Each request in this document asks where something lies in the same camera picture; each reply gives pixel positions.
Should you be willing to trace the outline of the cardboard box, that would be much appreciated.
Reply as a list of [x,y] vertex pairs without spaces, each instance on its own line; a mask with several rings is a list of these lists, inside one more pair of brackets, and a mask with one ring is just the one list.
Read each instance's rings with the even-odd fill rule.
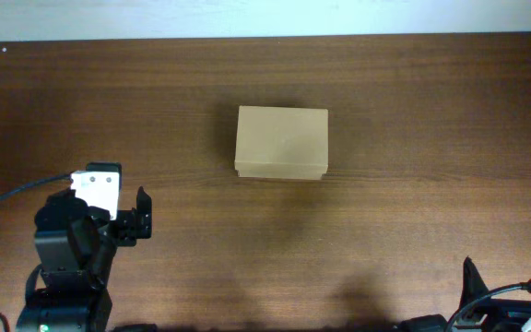
[[329,165],[327,109],[241,106],[234,167],[242,178],[320,180]]

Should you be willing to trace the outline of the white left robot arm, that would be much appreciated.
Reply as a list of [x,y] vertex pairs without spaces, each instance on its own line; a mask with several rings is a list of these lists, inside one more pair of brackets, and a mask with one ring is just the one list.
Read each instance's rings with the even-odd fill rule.
[[112,219],[108,210],[66,189],[47,198],[35,224],[41,262],[26,282],[16,330],[105,330],[112,310],[107,290],[112,261],[120,246],[151,237],[151,197],[140,187],[136,206]]

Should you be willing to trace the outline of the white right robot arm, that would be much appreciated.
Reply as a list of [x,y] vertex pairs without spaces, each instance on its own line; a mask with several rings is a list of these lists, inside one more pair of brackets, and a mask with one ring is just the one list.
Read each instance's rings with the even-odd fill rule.
[[406,332],[520,331],[531,318],[531,301],[495,299],[511,291],[524,291],[524,283],[490,290],[472,259],[463,262],[463,289],[458,309],[449,319],[440,314],[425,315],[400,323],[396,328]]

